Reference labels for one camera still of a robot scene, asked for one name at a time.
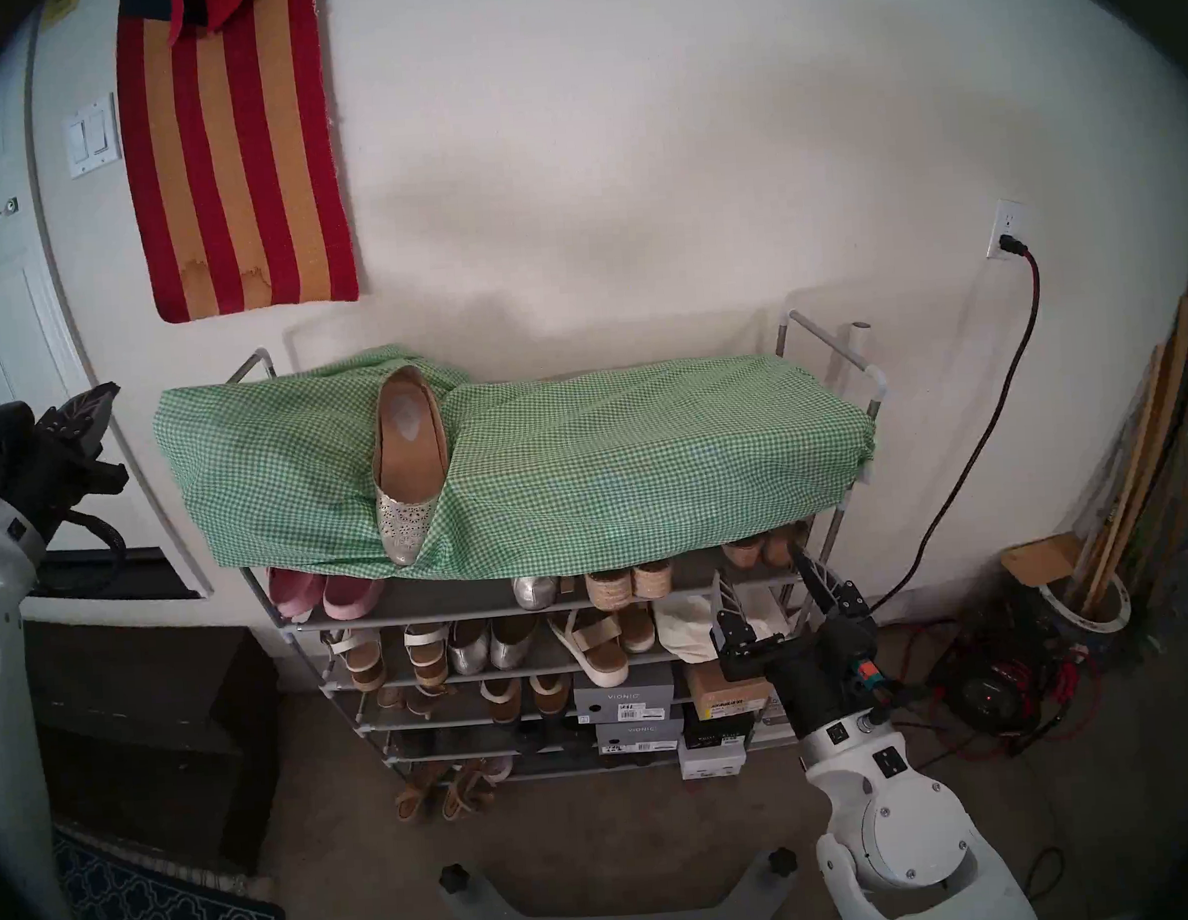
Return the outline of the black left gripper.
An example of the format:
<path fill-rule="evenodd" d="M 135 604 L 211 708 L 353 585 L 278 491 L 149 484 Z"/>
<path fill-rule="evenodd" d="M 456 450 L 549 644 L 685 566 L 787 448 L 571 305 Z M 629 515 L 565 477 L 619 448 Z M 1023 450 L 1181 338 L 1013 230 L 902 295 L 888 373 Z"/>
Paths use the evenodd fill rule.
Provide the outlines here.
<path fill-rule="evenodd" d="M 119 393 L 120 387 L 97 384 L 40 418 L 20 401 L 0 407 L 0 500 L 45 544 L 62 525 L 83 528 L 100 541 L 122 538 L 110 523 L 77 509 L 87 496 L 116 497 L 128 485 L 124 464 L 100 460 Z"/>

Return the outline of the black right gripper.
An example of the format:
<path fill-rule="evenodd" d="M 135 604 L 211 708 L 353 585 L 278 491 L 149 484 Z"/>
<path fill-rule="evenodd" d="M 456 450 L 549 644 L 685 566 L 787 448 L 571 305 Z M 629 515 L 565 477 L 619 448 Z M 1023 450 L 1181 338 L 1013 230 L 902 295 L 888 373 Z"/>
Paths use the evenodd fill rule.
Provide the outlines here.
<path fill-rule="evenodd" d="M 779 698 L 794 737 L 805 741 L 857 712 L 861 694 L 854 689 L 854 672 L 861 661 L 874 659 L 878 631 L 873 611 L 854 582 L 810 557 L 803 546 L 794 544 L 790 552 L 809 599 L 826 617 L 816 632 L 759 639 L 734 584 L 716 571 L 710 588 L 712 637 L 722 678 L 729 683 L 765 679 Z"/>

